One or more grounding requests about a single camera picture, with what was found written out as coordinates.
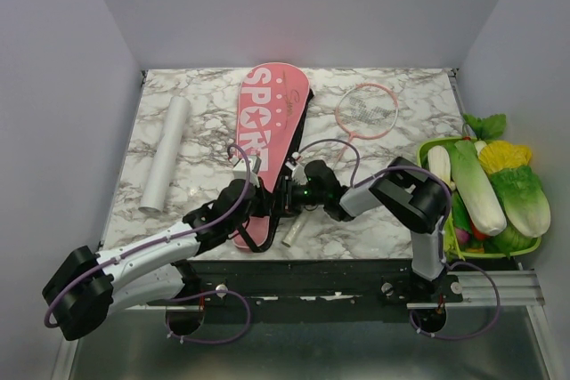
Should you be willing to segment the pink racket bag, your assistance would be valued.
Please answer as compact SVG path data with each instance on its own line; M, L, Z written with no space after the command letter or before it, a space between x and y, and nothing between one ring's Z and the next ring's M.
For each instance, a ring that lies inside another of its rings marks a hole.
M309 101L309 79L283 62L254 67L238 92L237 144L261 160L257 176L272 193L284 162L298 151Z

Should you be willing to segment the white shuttlecock tube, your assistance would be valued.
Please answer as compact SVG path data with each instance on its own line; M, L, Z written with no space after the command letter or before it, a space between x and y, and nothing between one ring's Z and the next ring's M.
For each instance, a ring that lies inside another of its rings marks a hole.
M143 214L154 216L164 209L190 106L190 102L182 96L170 100L139 205Z

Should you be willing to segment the pink badminton racket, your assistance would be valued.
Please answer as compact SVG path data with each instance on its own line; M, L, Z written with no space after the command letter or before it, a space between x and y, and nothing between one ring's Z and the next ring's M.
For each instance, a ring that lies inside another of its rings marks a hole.
M399 101L388 87L362 83L349 89L335 108L337 125L353 140L377 140L389 134L399 116Z

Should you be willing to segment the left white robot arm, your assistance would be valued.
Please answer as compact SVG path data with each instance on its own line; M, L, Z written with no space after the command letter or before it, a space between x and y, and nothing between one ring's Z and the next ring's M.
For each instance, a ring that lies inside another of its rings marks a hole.
M249 218L269 215L273 205L274 195L262 183L234 179L217 199L160 233L113 250L71 251L42 290L45 326L58 328L69 341L90 334L121 290L159 268L220 247Z

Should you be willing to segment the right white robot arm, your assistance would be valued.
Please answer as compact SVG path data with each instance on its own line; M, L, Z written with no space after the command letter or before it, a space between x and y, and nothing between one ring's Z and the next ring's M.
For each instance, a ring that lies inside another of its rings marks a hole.
M340 183L321 160L297 169L301 177L281 179L274 191L274 212L297 216L307 206L320 206L337 222L350 222L384 207L411 234L411 273L407 299L432 300L442 291L446 266L444 226L451 212L451 191L436 175L405 158L352 187Z

